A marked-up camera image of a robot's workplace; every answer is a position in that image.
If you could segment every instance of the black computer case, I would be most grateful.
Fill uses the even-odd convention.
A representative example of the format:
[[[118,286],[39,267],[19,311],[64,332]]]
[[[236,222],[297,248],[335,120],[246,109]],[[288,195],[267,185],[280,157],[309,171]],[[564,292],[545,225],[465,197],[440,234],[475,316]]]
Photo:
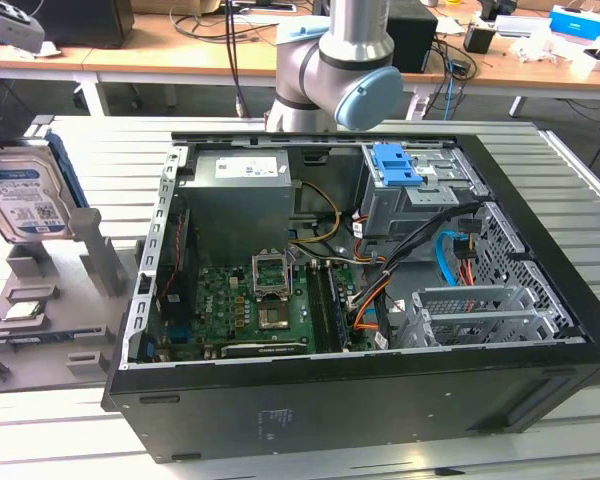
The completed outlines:
[[[189,141],[180,135],[176,144],[193,151],[204,137],[221,144],[232,135],[192,134]],[[342,143],[379,139],[441,141],[338,136]],[[279,147],[276,142],[293,144],[294,136],[253,136],[251,145],[262,141]],[[479,138],[453,142],[520,235],[526,253],[516,260],[534,259],[577,319],[579,326],[564,334],[582,334],[586,342],[170,368],[155,363],[112,369],[104,405],[121,411],[163,463],[521,432],[578,390],[600,383],[600,302]],[[131,324],[139,321],[134,305]]]
[[[13,0],[32,13],[39,0]],[[45,0],[36,19],[58,46],[120,48],[133,27],[131,0]]]

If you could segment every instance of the circuit board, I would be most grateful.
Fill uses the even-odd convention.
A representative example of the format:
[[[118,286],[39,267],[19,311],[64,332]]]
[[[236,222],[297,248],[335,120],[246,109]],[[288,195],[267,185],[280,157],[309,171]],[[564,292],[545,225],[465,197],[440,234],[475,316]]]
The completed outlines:
[[[220,358],[223,347],[248,343],[295,343],[306,345],[307,354],[319,353],[307,288],[308,268],[304,265],[292,268],[287,301],[265,298],[260,302],[253,294],[250,265],[201,269],[190,328],[184,333],[181,333],[182,327],[169,328],[167,337],[171,336],[171,341],[167,340],[162,346],[168,347],[172,361]],[[343,307],[347,295],[353,293],[353,275],[348,266],[341,266],[333,272]],[[259,274],[259,284],[280,282],[280,274],[273,269],[260,268]],[[271,323],[263,323],[263,318]],[[349,330],[349,348],[352,351],[369,349],[366,337],[354,335]],[[174,332],[180,340],[174,341]]]

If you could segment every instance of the desk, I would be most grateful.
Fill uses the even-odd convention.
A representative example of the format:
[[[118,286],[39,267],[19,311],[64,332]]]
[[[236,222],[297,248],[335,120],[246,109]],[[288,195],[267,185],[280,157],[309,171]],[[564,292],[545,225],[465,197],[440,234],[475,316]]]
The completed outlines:
[[[193,27],[193,21],[183,27]],[[224,24],[199,30],[203,35],[224,33]],[[274,87],[276,77],[276,29],[263,29],[255,41],[238,45],[240,84]],[[93,49],[82,63],[97,82],[233,85],[223,43],[211,44],[187,38],[175,31],[166,15],[137,15],[134,30],[120,50]],[[434,65],[423,74],[405,74],[405,90],[433,92],[443,70]]]
[[[477,1],[465,0],[461,5],[441,5],[437,12],[431,11],[436,16],[448,15],[461,24],[467,24],[478,9]],[[546,12],[530,10],[516,10],[515,13],[523,16],[548,15]],[[462,49],[464,35],[448,36],[444,40]],[[558,58],[557,64],[549,61],[521,63],[514,53],[509,52],[513,42],[513,39],[496,35],[487,54],[470,54],[478,64],[479,71],[465,87],[465,93],[522,97],[516,99],[510,111],[511,116],[519,113],[525,97],[600,100],[600,72],[592,72],[583,80],[571,72],[570,62],[562,58]],[[442,60],[434,54],[428,67],[433,72],[443,71]]]
[[[438,7],[436,15],[450,15],[468,23],[478,10],[476,0],[464,0],[457,6]],[[519,10],[519,15],[544,15]],[[204,35],[220,34],[224,24],[203,28]],[[238,45],[240,81],[245,86],[275,86],[275,29],[260,32],[257,41]],[[463,37],[446,37],[451,45],[462,48]],[[530,62],[522,64],[508,53],[513,40],[494,38],[486,55],[472,54],[478,74],[465,87],[467,94],[519,96],[515,114],[524,103],[522,97],[573,98],[600,100],[600,72],[586,81],[571,74],[568,62],[558,64]],[[19,58],[8,47],[0,47],[0,77],[31,80],[79,82],[92,115],[108,115],[101,89],[103,82],[157,83],[185,85],[233,85],[224,44],[210,44],[177,33],[166,15],[136,15],[134,30],[119,50],[63,48],[63,56],[49,60]],[[422,114],[444,79],[444,68],[437,55],[431,55],[425,73],[405,74],[405,91],[414,93],[407,119],[422,119]],[[173,90],[167,90],[174,101]]]

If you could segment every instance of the cardboard box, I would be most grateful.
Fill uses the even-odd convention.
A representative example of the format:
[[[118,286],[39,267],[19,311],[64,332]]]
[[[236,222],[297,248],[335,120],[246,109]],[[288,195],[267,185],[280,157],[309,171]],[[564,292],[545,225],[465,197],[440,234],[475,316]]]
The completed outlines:
[[[169,13],[173,7],[174,15],[202,15],[217,10],[220,0],[131,0],[135,13]]]
[[[525,10],[539,10],[541,12],[550,12],[554,5],[561,7],[581,8],[600,13],[600,0],[518,0],[518,8]]]

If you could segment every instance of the blue drive latch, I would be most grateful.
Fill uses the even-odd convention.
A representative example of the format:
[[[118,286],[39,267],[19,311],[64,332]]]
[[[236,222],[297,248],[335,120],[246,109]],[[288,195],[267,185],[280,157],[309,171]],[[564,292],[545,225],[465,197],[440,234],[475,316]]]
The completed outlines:
[[[423,179],[413,169],[413,159],[396,143],[376,143],[373,161],[383,175],[387,187],[410,187],[422,185]]]

